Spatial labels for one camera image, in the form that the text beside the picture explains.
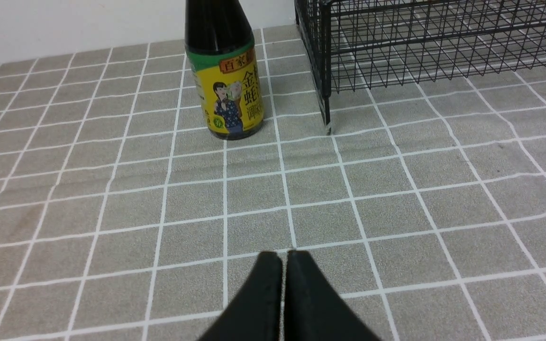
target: white wall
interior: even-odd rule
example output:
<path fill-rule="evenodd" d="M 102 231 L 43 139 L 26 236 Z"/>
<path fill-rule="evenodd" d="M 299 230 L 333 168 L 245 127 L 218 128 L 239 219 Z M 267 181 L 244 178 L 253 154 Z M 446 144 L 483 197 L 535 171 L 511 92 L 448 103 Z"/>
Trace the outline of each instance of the white wall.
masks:
<path fill-rule="evenodd" d="M 292 0 L 240 0 L 253 28 L 294 22 Z M 0 63 L 184 35 L 185 0 L 0 0 Z"/>

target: yellow bottle label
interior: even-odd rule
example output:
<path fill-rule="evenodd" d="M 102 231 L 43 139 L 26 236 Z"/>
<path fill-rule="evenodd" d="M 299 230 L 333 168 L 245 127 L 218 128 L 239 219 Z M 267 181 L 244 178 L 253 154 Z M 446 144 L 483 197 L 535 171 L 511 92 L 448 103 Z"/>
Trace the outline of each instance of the yellow bottle label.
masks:
<path fill-rule="evenodd" d="M 214 132 L 240 134 L 262 122 L 254 43 L 233 54 L 188 53 L 206 125 Z"/>

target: woman illustration on label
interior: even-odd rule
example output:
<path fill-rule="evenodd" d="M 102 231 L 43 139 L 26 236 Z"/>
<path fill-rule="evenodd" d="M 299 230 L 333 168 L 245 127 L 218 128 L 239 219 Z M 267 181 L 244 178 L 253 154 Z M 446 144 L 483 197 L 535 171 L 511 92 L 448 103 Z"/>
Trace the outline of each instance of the woman illustration on label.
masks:
<path fill-rule="evenodd" d="M 229 134 L 243 132 L 240 107 L 241 82 L 234 82 L 229 87 L 223 82 L 216 82 L 212 88 L 218 97 L 214 103 L 214 114 L 225 119 L 225 128 L 229 130 Z"/>

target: green circle logo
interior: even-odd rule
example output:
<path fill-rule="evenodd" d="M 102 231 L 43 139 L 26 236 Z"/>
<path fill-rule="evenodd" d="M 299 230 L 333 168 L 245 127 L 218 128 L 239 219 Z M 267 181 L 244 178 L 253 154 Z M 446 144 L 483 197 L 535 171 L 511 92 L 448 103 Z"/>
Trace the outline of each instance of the green circle logo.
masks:
<path fill-rule="evenodd" d="M 219 119 L 219 118 L 215 118 L 214 119 L 214 125 L 216 126 L 216 128 L 222 128 L 223 127 L 223 120 L 222 119 Z"/>

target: black wire cage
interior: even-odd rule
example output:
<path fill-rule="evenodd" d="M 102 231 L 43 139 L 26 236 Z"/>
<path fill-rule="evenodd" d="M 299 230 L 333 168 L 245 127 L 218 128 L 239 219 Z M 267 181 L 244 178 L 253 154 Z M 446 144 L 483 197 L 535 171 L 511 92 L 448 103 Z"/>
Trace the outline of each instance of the black wire cage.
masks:
<path fill-rule="evenodd" d="M 331 132 L 333 91 L 546 66 L 546 0 L 295 0 Z"/>

